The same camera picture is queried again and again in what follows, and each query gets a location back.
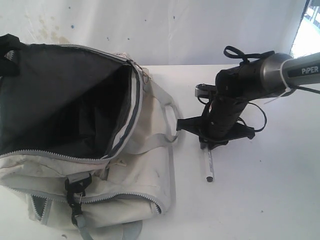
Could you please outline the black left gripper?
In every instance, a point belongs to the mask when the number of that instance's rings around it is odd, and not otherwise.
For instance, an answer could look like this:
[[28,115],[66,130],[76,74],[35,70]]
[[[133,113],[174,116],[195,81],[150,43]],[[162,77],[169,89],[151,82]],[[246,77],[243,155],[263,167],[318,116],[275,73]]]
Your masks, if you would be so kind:
[[6,34],[0,37],[0,76],[17,76],[19,67],[16,63],[6,58],[10,51],[20,50],[20,40],[18,37]]

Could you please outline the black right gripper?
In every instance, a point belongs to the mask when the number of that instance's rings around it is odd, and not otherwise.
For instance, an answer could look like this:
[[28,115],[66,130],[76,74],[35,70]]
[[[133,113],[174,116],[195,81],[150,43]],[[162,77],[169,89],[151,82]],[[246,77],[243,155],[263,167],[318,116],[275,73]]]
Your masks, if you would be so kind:
[[239,120],[247,106],[240,98],[215,96],[205,105],[201,116],[179,118],[176,131],[187,131],[199,136],[200,148],[213,150],[231,140],[253,139],[255,130]]

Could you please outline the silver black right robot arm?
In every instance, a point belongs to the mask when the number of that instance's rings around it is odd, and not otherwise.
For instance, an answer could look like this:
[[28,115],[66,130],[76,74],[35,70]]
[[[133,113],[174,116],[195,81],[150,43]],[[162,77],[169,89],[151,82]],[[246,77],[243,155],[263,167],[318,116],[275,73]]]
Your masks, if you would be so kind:
[[254,138],[258,130],[240,117],[253,100],[286,97],[320,82],[319,53],[299,58],[274,51],[244,54],[235,50],[233,54],[227,51],[224,54],[241,59],[241,63],[220,70],[214,85],[197,85],[195,96],[207,100],[202,114],[177,121],[178,131],[199,137],[201,149],[212,150],[232,140]]

